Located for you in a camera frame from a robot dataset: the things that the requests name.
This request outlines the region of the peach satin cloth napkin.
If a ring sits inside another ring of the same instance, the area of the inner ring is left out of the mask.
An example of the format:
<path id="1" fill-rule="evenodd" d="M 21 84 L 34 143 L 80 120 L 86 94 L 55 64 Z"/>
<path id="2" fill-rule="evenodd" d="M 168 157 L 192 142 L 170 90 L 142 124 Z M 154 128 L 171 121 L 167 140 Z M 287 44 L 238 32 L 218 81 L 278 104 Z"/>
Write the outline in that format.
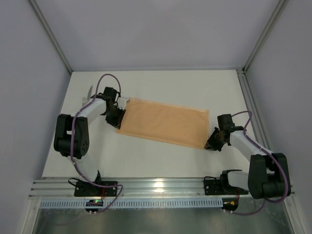
<path id="1" fill-rule="evenodd" d="M 203 149 L 209 111 L 130 98 L 118 134 Z"/>

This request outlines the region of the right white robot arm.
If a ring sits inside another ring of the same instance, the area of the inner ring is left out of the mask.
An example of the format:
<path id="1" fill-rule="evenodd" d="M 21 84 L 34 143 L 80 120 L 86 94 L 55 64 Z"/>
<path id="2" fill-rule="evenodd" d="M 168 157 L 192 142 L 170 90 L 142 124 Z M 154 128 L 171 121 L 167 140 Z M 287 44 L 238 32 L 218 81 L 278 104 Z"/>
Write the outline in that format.
<path id="1" fill-rule="evenodd" d="M 225 145 L 236 148 L 249 161 L 248 172 L 224 170 L 217 178 L 223 193 L 230 195 L 244 190 L 254 199 L 272 203 L 283 201 L 291 194 L 287 158 L 274 153 L 252 139 L 246 126 L 237 126 L 233 115 L 217 117 L 218 126 L 208 138 L 205 149 L 220 152 Z"/>

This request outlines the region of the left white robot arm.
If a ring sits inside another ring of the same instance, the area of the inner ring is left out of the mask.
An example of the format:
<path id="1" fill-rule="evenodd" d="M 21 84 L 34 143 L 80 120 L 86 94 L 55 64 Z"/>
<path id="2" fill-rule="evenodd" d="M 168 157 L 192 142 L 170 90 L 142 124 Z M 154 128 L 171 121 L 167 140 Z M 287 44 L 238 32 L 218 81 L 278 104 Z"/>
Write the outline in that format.
<path id="1" fill-rule="evenodd" d="M 118 106 L 121 92 L 106 87 L 103 93 L 91 99 L 73 115 L 60 114 L 57 118 L 54 149 L 73 164 L 76 179 L 75 196 L 100 196 L 103 192 L 115 193 L 117 182 L 105 182 L 88 155 L 90 147 L 89 125 L 99 116 L 116 129 L 121 128 L 126 110 Z"/>

